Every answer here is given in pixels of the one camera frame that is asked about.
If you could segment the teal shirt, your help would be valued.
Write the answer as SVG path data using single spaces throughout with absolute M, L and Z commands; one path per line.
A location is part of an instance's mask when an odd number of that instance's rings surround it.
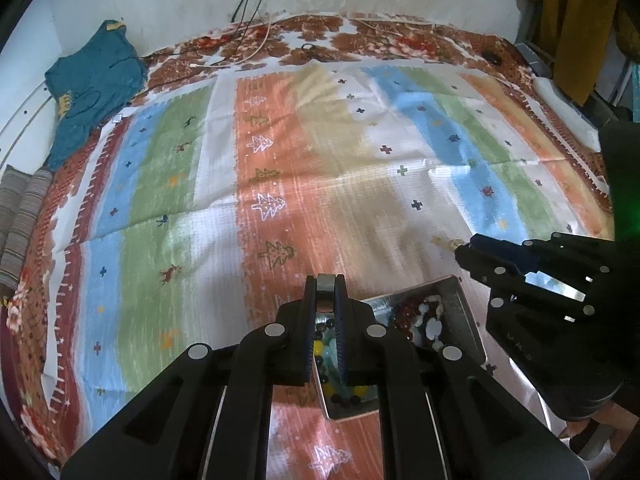
M 44 74 L 56 102 L 56 129 L 46 167 L 56 171 L 89 134 L 145 85 L 148 69 L 126 38 L 122 21 L 104 21 L 88 42 Z

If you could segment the green jade bangle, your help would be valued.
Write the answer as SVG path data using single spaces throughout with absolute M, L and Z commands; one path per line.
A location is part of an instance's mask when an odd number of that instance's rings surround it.
M 333 335 L 324 337 L 314 343 L 314 354 L 337 364 L 337 341 Z

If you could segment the striped brown cushion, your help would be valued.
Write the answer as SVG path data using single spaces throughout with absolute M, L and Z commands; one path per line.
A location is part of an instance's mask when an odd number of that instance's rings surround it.
M 17 289 L 32 231 L 53 179 L 44 167 L 25 174 L 8 165 L 1 177 L 1 286 Z

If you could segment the mustard yellow hanging cloth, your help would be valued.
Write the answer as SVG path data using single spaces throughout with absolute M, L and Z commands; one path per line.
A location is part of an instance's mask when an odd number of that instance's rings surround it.
M 534 43 L 553 61 L 553 80 L 576 104 L 596 88 L 611 37 L 639 61 L 639 0 L 528 0 L 541 10 Z

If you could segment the black scissors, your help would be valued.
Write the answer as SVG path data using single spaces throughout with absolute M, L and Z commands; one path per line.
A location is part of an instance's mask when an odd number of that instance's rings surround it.
M 303 44 L 300 50 L 302 50 L 303 56 L 307 60 L 316 60 L 322 63 L 333 61 L 332 53 L 326 47 Z

